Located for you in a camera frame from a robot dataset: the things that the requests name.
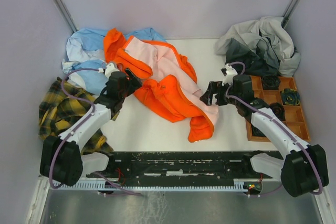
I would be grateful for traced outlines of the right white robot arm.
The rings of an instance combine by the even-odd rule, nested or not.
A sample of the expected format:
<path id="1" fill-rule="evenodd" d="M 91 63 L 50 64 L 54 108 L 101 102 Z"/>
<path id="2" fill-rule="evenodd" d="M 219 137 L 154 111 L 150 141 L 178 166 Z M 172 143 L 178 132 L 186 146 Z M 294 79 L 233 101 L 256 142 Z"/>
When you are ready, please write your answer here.
<path id="1" fill-rule="evenodd" d="M 200 100 L 206 105 L 234 105 L 239 115 L 259 129 L 282 155 L 278 159 L 263 152 L 255 153 L 242 162 L 243 175 L 254 177 L 262 173 L 272 177 L 293 197 L 306 193 L 322 194 L 329 184 L 325 150 L 297 136 L 276 117 L 264 100 L 255 97 L 249 75 L 238 74 L 224 81 L 211 81 Z"/>

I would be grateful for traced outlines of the orange jacket pink lining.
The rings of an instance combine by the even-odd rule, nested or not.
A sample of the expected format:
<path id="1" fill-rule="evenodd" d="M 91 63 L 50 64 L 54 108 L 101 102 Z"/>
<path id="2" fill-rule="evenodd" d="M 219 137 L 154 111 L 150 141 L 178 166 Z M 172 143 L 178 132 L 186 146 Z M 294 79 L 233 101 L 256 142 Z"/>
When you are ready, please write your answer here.
<path id="1" fill-rule="evenodd" d="M 188 141 L 198 142 L 213 136 L 219 117 L 216 105 L 201 100 L 203 92 L 188 58 L 168 42 L 125 38 L 111 29 L 103 39 L 106 62 L 125 72 L 131 70 L 142 82 L 135 97 L 160 117 L 175 123 L 190 119 Z"/>

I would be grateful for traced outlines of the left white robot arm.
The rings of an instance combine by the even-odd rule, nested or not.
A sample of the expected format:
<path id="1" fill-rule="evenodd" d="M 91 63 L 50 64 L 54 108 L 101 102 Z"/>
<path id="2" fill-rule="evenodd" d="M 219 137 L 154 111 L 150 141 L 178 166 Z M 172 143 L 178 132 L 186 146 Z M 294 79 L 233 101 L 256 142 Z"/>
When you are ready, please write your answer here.
<path id="1" fill-rule="evenodd" d="M 97 130 L 118 116 L 126 97 L 141 88 L 142 81 L 129 68 L 121 72 L 112 63 L 96 72 L 105 74 L 108 81 L 99 96 L 88 101 L 89 111 L 69 129 L 44 140 L 40 174 L 48 177 L 53 189 L 63 185 L 72 187 L 88 174 L 110 177 L 116 171 L 109 154 L 82 155 L 81 150 Z"/>

